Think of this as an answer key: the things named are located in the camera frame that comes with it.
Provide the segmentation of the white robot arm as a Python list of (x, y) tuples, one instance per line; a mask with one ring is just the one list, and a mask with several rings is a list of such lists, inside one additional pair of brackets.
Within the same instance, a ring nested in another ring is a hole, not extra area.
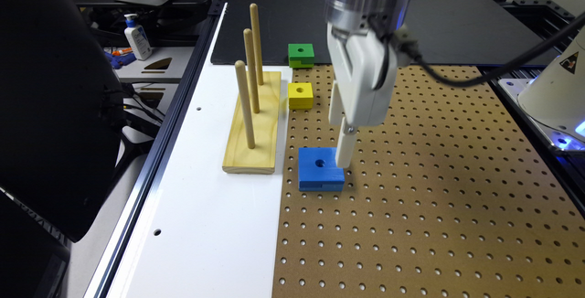
[(399, 68), (416, 61), (437, 81), (467, 88), (517, 69), (584, 25), (578, 16), (499, 69), (469, 80), (448, 80), (431, 69), (403, 24), (409, 1), (325, 0), (327, 46), (335, 70), (329, 122), (341, 128), (335, 154), (340, 168), (351, 163), (358, 128), (383, 123)]

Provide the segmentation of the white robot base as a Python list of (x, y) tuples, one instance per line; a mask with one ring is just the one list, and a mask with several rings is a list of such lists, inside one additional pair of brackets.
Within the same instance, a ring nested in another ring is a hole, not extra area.
[(537, 122), (584, 141), (584, 29), (517, 100)]

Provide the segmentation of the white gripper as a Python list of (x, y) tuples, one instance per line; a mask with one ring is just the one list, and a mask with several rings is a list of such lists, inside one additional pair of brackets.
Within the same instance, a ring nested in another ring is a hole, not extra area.
[(335, 73), (328, 120), (331, 125), (341, 124), (335, 153), (338, 167), (350, 166), (356, 127), (377, 126), (386, 119), (398, 69), (411, 62), (399, 51), (399, 44), (408, 36), (406, 28), (401, 27), (389, 43), (383, 44), (372, 29), (348, 35), (333, 26), (327, 28)]

